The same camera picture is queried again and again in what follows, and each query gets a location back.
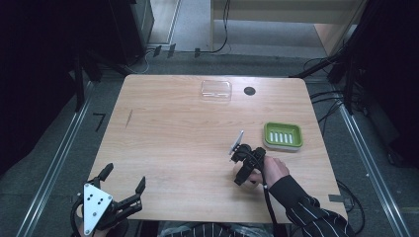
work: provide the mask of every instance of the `gray floor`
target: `gray floor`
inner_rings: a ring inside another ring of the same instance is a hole
[[[196,44],[184,42],[179,33],[179,31],[175,33],[173,38],[173,41],[177,42],[176,49],[180,49],[182,44],[193,48],[205,48],[206,44],[201,41],[198,42],[199,40]],[[257,42],[262,40],[256,39],[256,37],[252,37],[252,40],[257,48]],[[316,35],[310,34],[304,38],[308,39],[307,43],[319,44]],[[290,54],[290,52],[293,52],[292,50],[284,49],[274,55],[265,55],[261,53],[262,50],[254,50],[254,47],[248,47],[253,48],[253,52],[233,52],[235,43],[232,42],[230,45],[231,52],[227,55],[202,54],[200,57],[194,58],[192,53],[176,52],[169,58],[166,51],[156,57],[149,54],[147,56],[148,69],[144,60],[135,64],[131,69],[138,72],[147,69],[145,72],[147,74],[285,77],[300,72],[308,59],[324,56],[322,54],[324,52],[315,49],[316,46],[311,52],[304,52],[305,49],[300,50],[301,48],[297,47],[293,50],[295,54]],[[112,70],[104,69],[104,73],[105,77],[102,82],[95,84],[86,116],[69,149],[44,209],[40,210],[41,217],[38,224],[34,226],[33,236],[68,236],[71,233],[69,211],[72,201],[74,196],[81,191],[83,182],[88,178],[112,109],[124,82],[124,78]],[[324,76],[325,72],[319,71],[313,77],[306,79],[310,94],[330,90],[330,85],[324,80]],[[332,101],[329,101],[314,104],[317,117],[323,117],[332,103]],[[75,100],[73,99],[63,108],[57,119],[44,133],[33,152],[0,177],[0,236],[14,236],[18,233],[31,201],[42,184],[49,164],[71,123],[74,108]],[[95,130],[100,118],[93,116],[93,113],[106,114],[104,123],[98,131]],[[417,225],[419,215],[418,170],[396,168],[390,165],[386,160],[383,145],[380,143],[371,122],[362,113],[355,112],[354,117],[371,152],[374,154],[374,159],[412,236],[419,236],[419,226]],[[365,209],[366,226],[360,236],[394,236],[376,190],[372,185],[371,178],[339,112],[328,119],[325,131],[324,141],[336,178],[351,189]],[[361,224],[360,220],[360,210],[356,207],[349,213],[349,221],[357,229]],[[127,236],[135,235],[137,225],[138,221],[130,223]]]
[[[182,0],[171,43],[177,50],[210,50],[210,1]],[[313,24],[228,21],[228,44],[220,53],[282,57],[324,57]],[[214,49],[225,39],[222,21],[214,22]]]

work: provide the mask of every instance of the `black backdrop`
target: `black backdrop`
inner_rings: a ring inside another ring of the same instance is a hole
[[[398,159],[419,168],[419,2],[381,1],[356,53],[359,82],[377,100],[399,135],[388,142]],[[379,126],[381,134],[390,127]]]
[[[0,33],[0,174],[74,95],[75,45],[120,64],[145,52],[129,0],[3,0]]]

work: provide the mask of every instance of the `clear plastic container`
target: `clear plastic container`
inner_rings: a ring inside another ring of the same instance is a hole
[[[201,87],[201,98],[205,101],[231,101],[231,83],[205,80]]]

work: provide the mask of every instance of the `green tray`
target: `green tray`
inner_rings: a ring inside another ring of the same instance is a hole
[[[264,144],[269,148],[297,151],[302,146],[301,128],[295,124],[267,122]]]

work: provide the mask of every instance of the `cable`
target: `cable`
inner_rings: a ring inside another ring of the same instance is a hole
[[[343,184],[339,180],[336,180],[336,182],[338,183],[338,187],[341,188],[343,191],[345,191],[348,195],[350,195],[351,198],[357,203],[358,207],[360,208],[362,223],[361,223],[360,228],[355,232],[355,235],[358,235],[359,233],[363,231],[366,224],[366,215],[364,213],[364,209],[361,206],[361,202],[357,199],[357,197],[355,197],[355,195],[349,190],[349,188],[345,184]]]
[[[225,55],[227,53],[223,53],[223,54],[216,54],[217,52],[220,52],[227,43],[228,41],[228,30],[227,30],[227,25],[228,25],[228,16],[229,16],[229,12],[230,12],[230,0],[226,0],[225,1],[225,5],[224,5],[224,10],[223,10],[223,14],[222,14],[222,21],[224,24],[224,31],[225,31],[225,39],[224,39],[224,43],[222,44],[222,46],[217,49],[217,50],[213,50],[213,51],[209,51],[209,50],[205,50],[205,51],[200,51],[200,53],[209,53],[211,55]],[[195,51],[184,51],[184,50],[174,50],[175,52],[186,52],[186,53],[196,53]]]
[[[230,45],[230,43],[227,43],[227,45],[228,45],[228,48],[229,48],[228,52],[225,52],[225,53],[210,53],[209,55],[223,56],[223,55],[230,54],[231,53],[231,45]]]
[[[329,118],[333,113],[335,113],[337,111],[337,109],[339,109],[339,107],[341,107],[343,104],[344,103],[342,101],[336,100],[336,102],[333,103],[333,105],[330,107],[327,114],[323,118],[318,120],[319,123],[324,120],[323,128],[321,129],[321,136],[324,137],[324,132],[326,130],[327,118]]]
[[[319,92],[319,93],[315,93],[315,94],[310,95],[310,99],[312,100],[312,99],[314,99],[316,97],[319,97],[319,96],[323,96],[323,95],[327,95],[327,94],[332,94],[332,93],[343,93],[343,92],[344,91],[342,91],[342,90]]]
[[[147,55],[150,51],[154,51],[155,50],[155,48],[147,48],[146,50],[145,50],[145,55]],[[127,65],[128,67],[131,67],[131,66],[134,66],[139,60],[141,59],[141,57],[140,56],[137,56],[136,58],[135,58],[135,61],[133,62],[133,63],[131,63],[130,65]]]
[[[265,197],[266,206],[268,207],[268,212],[269,212],[269,215],[271,216],[272,224],[274,227],[274,236],[279,236],[279,225],[277,222],[277,218],[275,217],[274,210],[272,208],[271,199],[269,198],[268,185],[266,183],[265,174],[263,172],[263,166],[259,163],[258,159],[256,159],[256,157],[252,153],[247,152],[247,151],[239,151],[239,153],[244,153],[248,155],[253,161],[255,161],[257,164],[256,168],[261,172],[263,193]]]
[[[311,103],[316,104],[316,103],[319,103],[319,102],[325,102],[325,101],[330,101],[330,100],[341,100],[341,99],[343,99],[343,97],[330,97],[330,98],[320,99],[318,101],[313,101]]]
[[[150,68],[150,64],[149,64],[149,62],[148,62],[148,60],[147,60],[147,56],[148,56],[148,54],[150,54],[151,52],[153,52],[154,50],[151,50],[151,51],[149,51],[149,52],[147,52],[146,54],[145,54],[145,56],[144,56],[144,60],[145,60],[145,63],[147,64],[147,66],[146,66],[146,68],[145,68],[145,70],[143,70],[143,71],[141,71],[141,72],[137,72],[137,71],[134,71],[134,70],[132,70],[132,69],[130,69],[128,66],[126,66],[125,65],[125,69],[127,69],[128,71],[130,71],[130,72],[132,72],[132,73],[134,73],[134,74],[144,74],[145,72],[147,72],[148,71],[148,69]]]
[[[344,47],[345,45],[343,45],[338,51],[337,51],[337,53],[339,53],[342,49],[343,49],[343,47]],[[311,58],[311,59],[309,59],[309,60],[307,60],[303,65],[302,65],[302,70],[303,71],[305,71],[305,66],[307,65],[307,63],[308,62],[310,62],[310,61],[313,61],[313,60],[320,60],[319,61],[319,63],[321,62],[321,61],[323,61],[323,60],[325,60],[325,61],[327,61],[328,63],[329,63],[329,65],[338,65],[338,64],[342,64],[343,62],[333,62],[333,61],[330,61],[330,56],[329,57],[316,57],[316,58]],[[328,72],[328,71],[326,71],[325,69],[324,69],[324,67],[322,67],[321,68],[321,70],[323,70],[326,74],[329,74],[330,72]]]

